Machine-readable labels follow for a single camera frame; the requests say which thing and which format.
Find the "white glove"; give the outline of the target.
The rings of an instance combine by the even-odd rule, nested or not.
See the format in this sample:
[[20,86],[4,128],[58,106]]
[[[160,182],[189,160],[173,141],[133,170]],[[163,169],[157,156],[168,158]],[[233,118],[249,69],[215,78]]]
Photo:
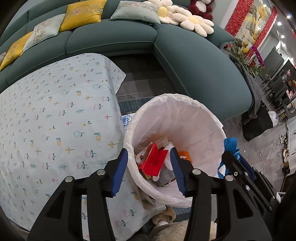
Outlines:
[[169,185],[175,180],[170,159],[172,147],[158,147],[156,142],[152,142],[135,156],[140,174],[159,187]]

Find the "red paper box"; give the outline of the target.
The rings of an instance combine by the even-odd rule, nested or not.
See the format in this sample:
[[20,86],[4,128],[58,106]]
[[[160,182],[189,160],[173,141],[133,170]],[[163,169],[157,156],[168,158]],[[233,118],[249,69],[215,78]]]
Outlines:
[[147,176],[157,177],[162,169],[168,150],[158,149],[156,143],[148,145],[138,169]]

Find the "blue wrapper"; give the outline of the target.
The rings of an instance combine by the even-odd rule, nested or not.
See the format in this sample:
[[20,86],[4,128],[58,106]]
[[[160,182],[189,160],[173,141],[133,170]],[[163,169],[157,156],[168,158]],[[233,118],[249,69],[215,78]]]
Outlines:
[[[240,162],[241,161],[241,153],[239,148],[237,147],[237,138],[225,138],[223,141],[224,151],[230,152],[234,158]],[[225,161],[221,161],[219,167],[217,169],[218,178],[222,179],[227,175],[232,175],[233,173],[226,167]]]

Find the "grey drawstring pouch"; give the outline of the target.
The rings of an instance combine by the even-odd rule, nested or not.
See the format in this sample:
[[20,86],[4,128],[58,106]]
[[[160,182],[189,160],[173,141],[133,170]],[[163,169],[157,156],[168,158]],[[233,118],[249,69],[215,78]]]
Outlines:
[[174,172],[172,170],[169,170],[166,166],[163,166],[159,174],[159,179],[158,181],[156,181],[156,185],[158,187],[164,187],[169,185],[174,180]]

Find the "black bag on floor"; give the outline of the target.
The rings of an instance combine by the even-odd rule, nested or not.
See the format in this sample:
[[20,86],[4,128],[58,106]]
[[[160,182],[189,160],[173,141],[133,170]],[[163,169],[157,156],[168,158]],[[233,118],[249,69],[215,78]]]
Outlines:
[[243,137],[250,142],[252,139],[260,136],[266,130],[273,128],[273,122],[268,113],[266,104],[261,101],[260,108],[256,113],[256,118],[250,118],[248,112],[242,115],[242,132]]

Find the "grey blanket on sofa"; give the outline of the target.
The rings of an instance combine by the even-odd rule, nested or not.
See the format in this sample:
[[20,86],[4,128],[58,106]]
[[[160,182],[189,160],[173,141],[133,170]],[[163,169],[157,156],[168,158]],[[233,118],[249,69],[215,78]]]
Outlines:
[[234,57],[233,55],[230,55],[229,58],[237,67],[237,69],[241,72],[252,96],[252,103],[247,111],[248,119],[256,118],[262,100],[260,89],[255,79],[249,73],[248,69],[239,61],[239,59]]

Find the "floral light blue tablecloth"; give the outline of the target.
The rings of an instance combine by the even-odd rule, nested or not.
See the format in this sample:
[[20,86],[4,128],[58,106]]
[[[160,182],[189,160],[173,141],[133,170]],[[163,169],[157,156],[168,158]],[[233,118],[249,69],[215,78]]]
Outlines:
[[116,94],[126,75],[107,57],[60,60],[1,93],[1,208],[30,230],[67,177],[116,159],[124,129]]

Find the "fluffy cream rug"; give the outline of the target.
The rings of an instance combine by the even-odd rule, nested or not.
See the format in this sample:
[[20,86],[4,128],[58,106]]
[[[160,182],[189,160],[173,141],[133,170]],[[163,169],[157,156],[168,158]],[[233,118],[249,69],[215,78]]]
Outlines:
[[176,212],[172,207],[168,207],[162,213],[153,216],[152,222],[155,227],[151,231],[151,239],[162,241],[183,241],[189,220],[174,222],[175,219]]

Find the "teal sectional sofa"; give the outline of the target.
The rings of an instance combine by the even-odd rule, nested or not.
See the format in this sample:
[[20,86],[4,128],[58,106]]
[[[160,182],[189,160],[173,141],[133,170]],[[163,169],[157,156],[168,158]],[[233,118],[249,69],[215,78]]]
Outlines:
[[178,93],[203,103],[221,121],[250,108],[244,77],[222,51],[234,41],[230,33],[214,26],[213,34],[201,37],[174,25],[112,20],[117,5],[105,4],[100,23],[58,33],[30,48],[1,71],[1,90],[41,67],[82,53],[141,54],[158,60]]

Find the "light green cushion right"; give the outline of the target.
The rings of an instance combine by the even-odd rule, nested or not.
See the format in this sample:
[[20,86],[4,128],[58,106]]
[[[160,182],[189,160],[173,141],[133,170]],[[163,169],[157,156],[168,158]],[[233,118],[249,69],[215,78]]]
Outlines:
[[158,17],[159,7],[153,3],[138,1],[120,1],[112,20],[142,21],[149,24],[160,24]]

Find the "light green cushion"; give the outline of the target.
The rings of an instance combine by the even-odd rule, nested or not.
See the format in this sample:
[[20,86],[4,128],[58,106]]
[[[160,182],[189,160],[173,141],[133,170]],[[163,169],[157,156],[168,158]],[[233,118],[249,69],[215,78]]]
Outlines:
[[51,37],[55,37],[59,33],[60,26],[65,18],[66,14],[56,15],[52,18],[49,18],[39,24],[37,24],[27,42],[23,47],[23,52],[32,48],[36,44],[49,39]]
[[138,1],[120,1],[112,20],[142,21],[149,24],[160,24],[158,17],[159,7],[153,3]]

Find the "red white teddy bear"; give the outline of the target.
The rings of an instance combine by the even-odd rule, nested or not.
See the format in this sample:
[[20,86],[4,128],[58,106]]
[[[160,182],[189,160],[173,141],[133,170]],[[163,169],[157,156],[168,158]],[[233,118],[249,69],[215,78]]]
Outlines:
[[207,20],[213,20],[211,4],[213,0],[192,0],[188,10],[192,15],[201,16]]

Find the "yellow cushion left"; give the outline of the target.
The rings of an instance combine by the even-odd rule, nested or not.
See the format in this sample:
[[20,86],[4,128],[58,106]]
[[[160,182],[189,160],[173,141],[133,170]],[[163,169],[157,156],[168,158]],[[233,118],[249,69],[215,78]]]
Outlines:
[[13,61],[16,60],[16,58],[20,57],[23,54],[23,48],[31,34],[32,32],[27,33],[10,46],[1,63],[1,70],[3,70],[7,65],[11,64]]

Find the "yellow cushion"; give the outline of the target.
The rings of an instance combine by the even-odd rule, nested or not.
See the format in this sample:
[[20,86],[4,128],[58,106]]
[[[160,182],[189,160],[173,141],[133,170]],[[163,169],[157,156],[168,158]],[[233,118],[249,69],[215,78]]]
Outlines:
[[16,58],[20,57],[23,54],[23,48],[31,34],[32,32],[27,33],[10,46],[1,63],[1,70],[3,70],[7,65],[11,64],[13,61],[16,60]]
[[80,1],[69,4],[59,31],[64,32],[84,25],[100,23],[106,2],[105,0]]

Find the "red wall decoration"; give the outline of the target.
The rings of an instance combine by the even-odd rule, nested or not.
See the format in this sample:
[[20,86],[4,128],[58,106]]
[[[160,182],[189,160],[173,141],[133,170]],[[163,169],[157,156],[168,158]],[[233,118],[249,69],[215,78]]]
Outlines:
[[239,0],[225,30],[233,37],[237,35],[248,12],[248,1]]

